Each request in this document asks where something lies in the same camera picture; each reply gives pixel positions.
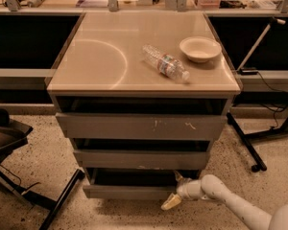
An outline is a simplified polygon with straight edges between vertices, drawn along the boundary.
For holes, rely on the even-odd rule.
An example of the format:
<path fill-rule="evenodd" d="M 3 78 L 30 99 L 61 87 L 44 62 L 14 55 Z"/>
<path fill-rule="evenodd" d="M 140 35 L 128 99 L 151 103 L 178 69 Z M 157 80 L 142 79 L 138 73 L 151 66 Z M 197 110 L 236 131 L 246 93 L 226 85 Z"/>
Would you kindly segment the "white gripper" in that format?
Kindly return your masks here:
<path fill-rule="evenodd" d="M 170 210 L 178 206 L 183 200 L 200 199 L 204 195 L 200 180 L 183 179 L 183 176 L 174 171 L 177 186 L 177 194 L 170 194 L 169 197 L 161 205 L 163 211 Z"/>

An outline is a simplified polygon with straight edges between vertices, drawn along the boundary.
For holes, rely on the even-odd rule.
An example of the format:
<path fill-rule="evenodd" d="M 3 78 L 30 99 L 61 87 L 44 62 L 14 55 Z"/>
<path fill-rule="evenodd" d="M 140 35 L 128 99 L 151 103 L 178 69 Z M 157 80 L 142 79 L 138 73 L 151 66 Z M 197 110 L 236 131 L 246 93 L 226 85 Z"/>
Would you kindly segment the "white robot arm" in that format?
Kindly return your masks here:
<path fill-rule="evenodd" d="M 178 182 L 176 191 L 163 202 L 161 209 L 169 210 L 184 200 L 208 200 L 223 203 L 250 230 L 288 230 L 288 204 L 272 215 L 233 193 L 222 180 L 213 174 L 202 179 L 183 177 L 174 171 Z"/>

